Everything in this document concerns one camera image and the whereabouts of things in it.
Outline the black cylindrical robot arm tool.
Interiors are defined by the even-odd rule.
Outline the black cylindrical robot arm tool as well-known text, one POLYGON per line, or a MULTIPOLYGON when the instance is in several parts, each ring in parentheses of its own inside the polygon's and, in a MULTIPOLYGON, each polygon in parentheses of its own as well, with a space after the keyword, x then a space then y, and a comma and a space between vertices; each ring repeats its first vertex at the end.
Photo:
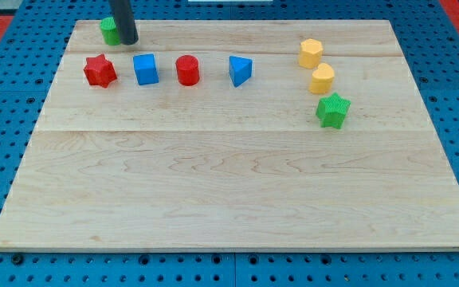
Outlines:
POLYGON ((130 0, 108 0, 123 45, 134 45, 139 40, 130 0))

